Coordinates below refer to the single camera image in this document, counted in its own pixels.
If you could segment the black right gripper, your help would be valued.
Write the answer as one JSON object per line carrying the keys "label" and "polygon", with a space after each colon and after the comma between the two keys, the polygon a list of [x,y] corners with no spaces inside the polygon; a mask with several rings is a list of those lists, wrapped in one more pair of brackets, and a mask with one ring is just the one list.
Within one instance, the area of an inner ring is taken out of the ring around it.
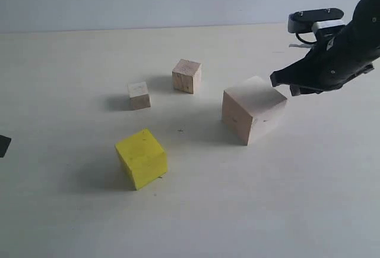
{"label": "black right gripper", "polygon": [[379,0],[360,0],[346,26],[334,37],[318,44],[312,56],[274,71],[270,75],[271,85],[289,85],[292,96],[320,94],[339,89],[367,73],[378,58]]}

